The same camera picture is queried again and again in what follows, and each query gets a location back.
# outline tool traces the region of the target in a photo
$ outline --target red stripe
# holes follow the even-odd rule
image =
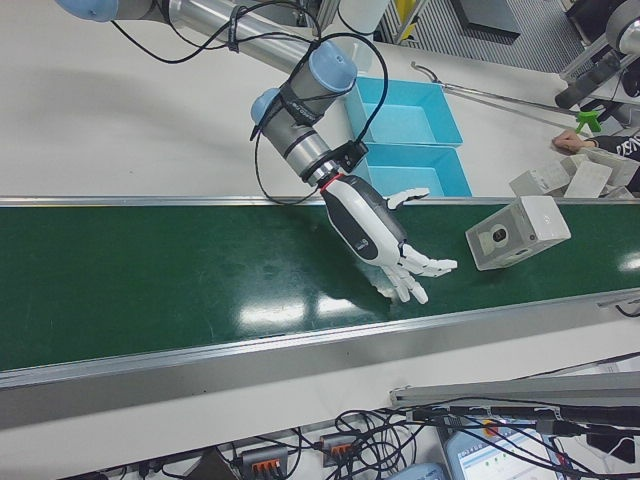
[[[331,185],[334,181],[336,181],[337,179],[339,179],[340,177],[344,177],[344,173],[339,173],[338,175],[336,175],[335,177],[333,177],[331,180],[329,180],[327,183],[324,184],[324,187],[322,187],[320,189],[320,193],[324,192],[327,187],[329,185]]]

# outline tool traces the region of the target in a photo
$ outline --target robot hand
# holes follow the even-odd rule
[[[382,268],[403,302],[409,301],[411,294],[420,303],[429,300],[412,274],[439,277],[458,266],[455,260],[432,260],[417,252],[390,211],[407,200],[428,195],[428,189],[408,190],[385,200],[361,178],[338,175],[321,193],[333,227],[364,262]]]

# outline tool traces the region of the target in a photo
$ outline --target black sleeve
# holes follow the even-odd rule
[[[593,137],[597,146],[608,152],[617,153],[623,157],[640,161],[640,134],[633,137]],[[630,192],[640,192],[640,168],[627,185]]]
[[[640,134],[633,137],[593,137],[597,146],[608,152],[617,153],[623,157],[640,161]]]

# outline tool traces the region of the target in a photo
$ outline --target green conveyor belt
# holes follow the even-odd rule
[[[573,238],[478,272],[464,231],[500,205],[398,213],[412,245],[458,260],[394,297],[323,207],[0,208],[0,371],[365,325],[640,286],[640,209],[563,205]]]

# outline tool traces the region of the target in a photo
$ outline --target blue joint cap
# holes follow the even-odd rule
[[[258,125],[262,121],[262,117],[267,113],[269,105],[271,105],[271,102],[273,102],[273,99],[276,98],[278,93],[280,93],[280,89],[270,88],[256,98],[256,101],[251,105],[251,119],[253,120],[253,123]]]
[[[56,0],[71,15],[84,20],[109,22],[118,14],[118,0]]]
[[[331,92],[347,92],[353,87],[358,67],[333,42],[322,43],[309,57],[309,69],[315,79]]]

